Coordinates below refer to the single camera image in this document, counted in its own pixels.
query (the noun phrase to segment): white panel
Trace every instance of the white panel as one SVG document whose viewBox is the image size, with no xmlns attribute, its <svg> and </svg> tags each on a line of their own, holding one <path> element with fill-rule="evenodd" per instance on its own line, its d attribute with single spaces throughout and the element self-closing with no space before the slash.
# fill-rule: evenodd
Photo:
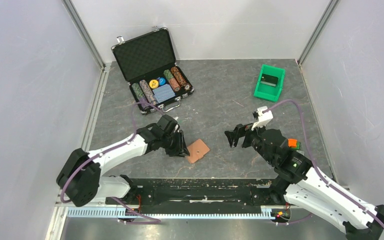
<svg viewBox="0 0 384 240">
<path fill-rule="evenodd" d="M 59 0 L 0 0 L 0 240 L 44 239 L 99 76 Z"/>
<path fill-rule="evenodd" d="M 303 73 L 339 183 L 384 204 L 384 1 L 341 1 Z"/>
<path fill-rule="evenodd" d="M 111 46 L 166 26 L 178 59 L 298 58 L 329 0 L 73 0 L 105 62 Z"/>
</svg>

